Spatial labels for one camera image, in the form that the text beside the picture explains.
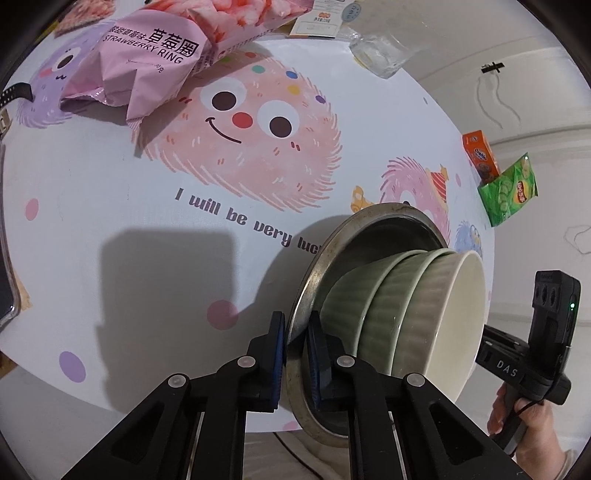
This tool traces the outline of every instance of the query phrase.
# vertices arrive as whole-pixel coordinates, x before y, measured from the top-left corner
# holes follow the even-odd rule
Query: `green ceramic bowl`
[[[324,331],[339,337],[349,355],[357,355],[359,336],[371,301],[388,273],[424,250],[410,250],[354,268],[330,289],[320,311]]]
[[[400,327],[421,275],[437,257],[454,253],[440,248],[406,258],[385,276],[369,305],[357,356],[379,373],[390,375]]]
[[[436,258],[408,303],[392,376],[425,375],[455,402],[474,366],[485,310],[486,282],[478,254],[471,250]]]

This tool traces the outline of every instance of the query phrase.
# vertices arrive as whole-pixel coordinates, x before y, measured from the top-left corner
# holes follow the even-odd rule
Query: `red nose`
[[[248,113],[238,112],[232,117],[232,123],[238,128],[249,128],[252,126],[252,117]]]

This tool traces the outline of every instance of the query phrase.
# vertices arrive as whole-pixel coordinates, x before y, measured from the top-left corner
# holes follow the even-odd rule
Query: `purple monster print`
[[[62,111],[60,94],[68,75],[73,74],[80,62],[90,53],[100,38],[115,22],[107,21],[85,28],[80,35],[58,48],[31,78],[35,99],[19,100],[17,120],[30,128],[47,128],[48,125],[62,124],[87,107],[88,102],[76,102],[77,110]]]

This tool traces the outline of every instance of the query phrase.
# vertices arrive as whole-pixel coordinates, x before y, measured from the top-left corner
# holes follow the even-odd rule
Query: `smiling mouth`
[[[230,142],[236,142],[236,143],[242,143],[240,140],[236,140],[235,138],[229,137],[223,133],[221,133],[216,126],[213,124],[213,121],[215,120],[214,117],[210,116],[208,118],[205,119],[205,121],[209,124],[210,127],[212,127],[216,133],[220,136],[222,136],[223,138],[225,138],[226,140],[229,140]]]

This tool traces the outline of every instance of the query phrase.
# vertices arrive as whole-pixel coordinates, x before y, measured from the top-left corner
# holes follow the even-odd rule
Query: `orange snack box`
[[[476,167],[482,183],[486,185],[497,178],[501,172],[492,154],[491,146],[486,141],[482,130],[462,135],[464,149]]]

